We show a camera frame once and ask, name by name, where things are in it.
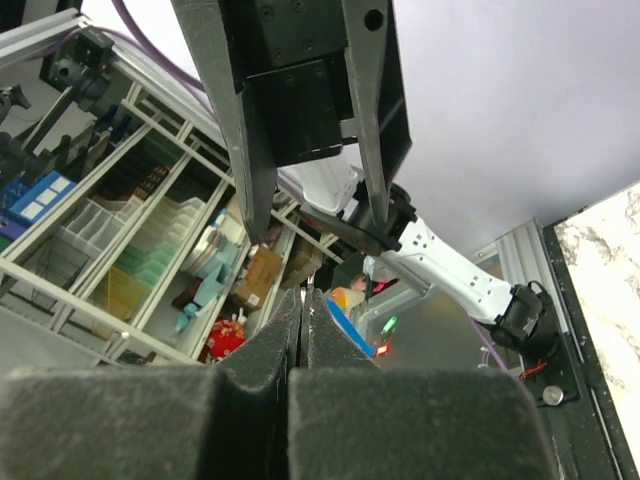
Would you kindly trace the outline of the blue key tag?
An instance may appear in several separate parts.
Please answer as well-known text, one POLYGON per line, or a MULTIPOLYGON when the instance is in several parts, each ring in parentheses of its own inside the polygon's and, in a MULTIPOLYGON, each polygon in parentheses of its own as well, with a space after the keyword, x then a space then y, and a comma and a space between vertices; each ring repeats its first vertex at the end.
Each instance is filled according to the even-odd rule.
POLYGON ((376 348, 369 344, 365 338, 357 331, 350 319, 340 309, 340 307, 331 299, 326 300, 326 305, 333 318, 334 323, 344 332, 344 334, 356 345, 366 356, 373 358, 376 354, 376 348))

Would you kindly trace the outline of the silver key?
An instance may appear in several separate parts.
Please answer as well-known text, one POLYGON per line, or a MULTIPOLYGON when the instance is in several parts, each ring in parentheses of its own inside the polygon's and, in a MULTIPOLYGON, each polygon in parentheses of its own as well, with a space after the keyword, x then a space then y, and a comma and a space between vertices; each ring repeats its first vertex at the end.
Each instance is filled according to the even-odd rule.
POLYGON ((305 299, 311 300, 313 291, 315 289, 315 275, 316 273, 311 273, 307 278, 306 289, 305 289, 305 299))

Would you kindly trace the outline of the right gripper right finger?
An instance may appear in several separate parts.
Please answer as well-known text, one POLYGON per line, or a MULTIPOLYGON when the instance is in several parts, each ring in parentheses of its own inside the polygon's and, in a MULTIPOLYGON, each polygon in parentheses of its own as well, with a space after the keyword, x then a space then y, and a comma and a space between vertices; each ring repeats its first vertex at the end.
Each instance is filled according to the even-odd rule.
POLYGON ((320 297, 288 293, 297 324, 329 342, 322 365, 288 379, 292 479, 555 479, 551 442, 531 395, 487 370, 382 371, 351 352, 320 297))

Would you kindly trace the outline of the storage shelf with bins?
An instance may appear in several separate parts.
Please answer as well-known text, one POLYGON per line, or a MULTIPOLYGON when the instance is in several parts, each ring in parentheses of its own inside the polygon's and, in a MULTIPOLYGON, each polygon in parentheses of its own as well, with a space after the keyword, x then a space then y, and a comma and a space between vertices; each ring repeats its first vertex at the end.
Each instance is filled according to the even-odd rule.
POLYGON ((201 93, 75 9, 1 36, 1 368, 195 363, 343 257, 278 188, 253 245, 201 93))

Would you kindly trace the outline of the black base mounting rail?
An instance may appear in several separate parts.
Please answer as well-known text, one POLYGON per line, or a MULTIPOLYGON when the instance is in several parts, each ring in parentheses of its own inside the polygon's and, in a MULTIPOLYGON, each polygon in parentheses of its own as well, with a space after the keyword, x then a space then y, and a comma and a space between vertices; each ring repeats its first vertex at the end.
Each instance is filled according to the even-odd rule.
POLYGON ((623 432, 595 344, 569 274, 568 255, 554 229, 535 220, 524 226, 533 241, 541 282, 563 321, 577 398, 544 409, 562 479, 637 479, 639 470, 623 432))

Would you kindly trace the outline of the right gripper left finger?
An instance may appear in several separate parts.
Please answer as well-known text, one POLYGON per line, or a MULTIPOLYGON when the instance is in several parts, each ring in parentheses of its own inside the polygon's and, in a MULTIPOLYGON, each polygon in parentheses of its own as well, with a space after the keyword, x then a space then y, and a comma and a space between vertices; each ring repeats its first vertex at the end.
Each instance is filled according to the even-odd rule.
POLYGON ((5 479, 285 479, 298 290, 212 365, 23 369, 1 382, 5 479))

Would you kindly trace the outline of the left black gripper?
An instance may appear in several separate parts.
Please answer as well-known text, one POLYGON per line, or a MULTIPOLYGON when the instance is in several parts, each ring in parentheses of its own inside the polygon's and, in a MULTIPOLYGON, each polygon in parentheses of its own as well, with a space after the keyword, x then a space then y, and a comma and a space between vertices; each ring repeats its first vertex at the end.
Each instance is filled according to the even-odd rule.
POLYGON ((347 142, 340 124, 352 114, 372 217, 386 222, 390 185, 412 146, 393 3, 172 6, 216 114, 251 241, 266 240, 276 167, 339 155, 347 142))

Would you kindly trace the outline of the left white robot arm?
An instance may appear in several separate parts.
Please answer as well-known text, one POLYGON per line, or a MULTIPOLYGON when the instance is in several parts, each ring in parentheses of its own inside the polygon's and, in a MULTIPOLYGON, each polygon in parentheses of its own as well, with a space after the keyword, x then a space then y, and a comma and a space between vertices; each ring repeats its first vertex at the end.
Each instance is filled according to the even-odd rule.
POLYGON ((420 218, 394 177, 412 145, 389 1, 176 1, 226 144, 246 232, 268 229, 277 173, 296 167, 304 213, 397 273, 446 292, 500 346, 559 347, 537 283, 478 268, 420 218))

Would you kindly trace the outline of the aluminium frame profile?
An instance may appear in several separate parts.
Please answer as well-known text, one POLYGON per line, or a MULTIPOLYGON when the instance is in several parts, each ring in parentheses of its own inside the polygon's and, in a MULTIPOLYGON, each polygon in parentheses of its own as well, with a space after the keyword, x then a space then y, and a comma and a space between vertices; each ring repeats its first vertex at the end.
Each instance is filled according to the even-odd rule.
POLYGON ((512 284, 526 284, 532 280, 540 282, 552 298, 560 331, 564 334, 570 332, 542 228, 536 219, 514 228, 471 256, 471 260, 482 267, 487 266, 490 259, 500 264, 505 281, 512 284))

